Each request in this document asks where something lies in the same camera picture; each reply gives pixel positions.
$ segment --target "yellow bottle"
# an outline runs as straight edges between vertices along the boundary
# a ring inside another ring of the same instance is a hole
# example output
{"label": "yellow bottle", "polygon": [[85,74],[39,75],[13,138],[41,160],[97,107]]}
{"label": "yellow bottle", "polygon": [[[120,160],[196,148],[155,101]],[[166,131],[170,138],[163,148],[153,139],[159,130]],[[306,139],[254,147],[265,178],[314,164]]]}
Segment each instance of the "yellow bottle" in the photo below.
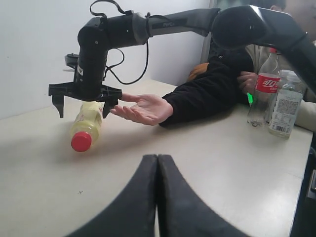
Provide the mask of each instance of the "yellow bottle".
{"label": "yellow bottle", "polygon": [[85,152],[99,138],[102,123],[103,104],[83,102],[80,112],[71,128],[71,146],[76,152]]}

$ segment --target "hair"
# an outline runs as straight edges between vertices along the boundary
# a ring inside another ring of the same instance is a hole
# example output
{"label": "hair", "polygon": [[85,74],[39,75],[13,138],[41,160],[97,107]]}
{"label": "hair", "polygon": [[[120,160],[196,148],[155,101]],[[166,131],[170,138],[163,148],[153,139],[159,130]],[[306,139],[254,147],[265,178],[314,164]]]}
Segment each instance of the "hair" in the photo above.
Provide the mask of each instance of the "hair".
{"label": "hair", "polygon": [[286,7],[286,0],[250,0],[250,5],[266,9],[270,9],[273,5],[275,5],[284,10]]}

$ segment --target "open palm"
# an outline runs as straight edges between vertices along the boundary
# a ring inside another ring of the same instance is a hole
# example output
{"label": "open palm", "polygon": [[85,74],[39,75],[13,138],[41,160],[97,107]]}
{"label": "open palm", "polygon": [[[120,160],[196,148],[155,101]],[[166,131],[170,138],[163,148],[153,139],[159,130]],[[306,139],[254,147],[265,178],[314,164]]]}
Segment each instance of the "open palm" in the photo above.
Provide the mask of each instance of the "open palm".
{"label": "open palm", "polygon": [[123,94],[122,101],[135,102],[132,107],[116,105],[110,112],[127,120],[145,125],[157,125],[173,113],[172,106],[159,96],[152,94],[130,95]]}

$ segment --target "red label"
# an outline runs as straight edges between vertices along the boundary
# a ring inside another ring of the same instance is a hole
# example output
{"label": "red label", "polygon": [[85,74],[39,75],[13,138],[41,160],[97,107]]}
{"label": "red label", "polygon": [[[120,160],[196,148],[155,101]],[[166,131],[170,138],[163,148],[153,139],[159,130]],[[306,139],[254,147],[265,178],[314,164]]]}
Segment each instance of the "red label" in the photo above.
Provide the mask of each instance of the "red label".
{"label": "red label", "polygon": [[265,93],[276,93],[277,84],[280,81],[280,78],[271,78],[263,75],[259,75],[256,83],[256,90]]}

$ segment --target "coca-cola bottle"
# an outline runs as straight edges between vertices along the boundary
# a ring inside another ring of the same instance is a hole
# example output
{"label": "coca-cola bottle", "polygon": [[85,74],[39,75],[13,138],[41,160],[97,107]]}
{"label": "coca-cola bottle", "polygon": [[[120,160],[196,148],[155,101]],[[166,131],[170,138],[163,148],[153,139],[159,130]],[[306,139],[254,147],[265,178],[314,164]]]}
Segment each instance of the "coca-cola bottle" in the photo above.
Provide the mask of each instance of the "coca-cola bottle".
{"label": "coca-cola bottle", "polygon": [[269,105],[272,103],[277,84],[280,81],[279,52],[270,49],[270,55],[262,65],[253,94],[253,103],[248,113],[248,123],[254,127],[265,126],[269,117]]}

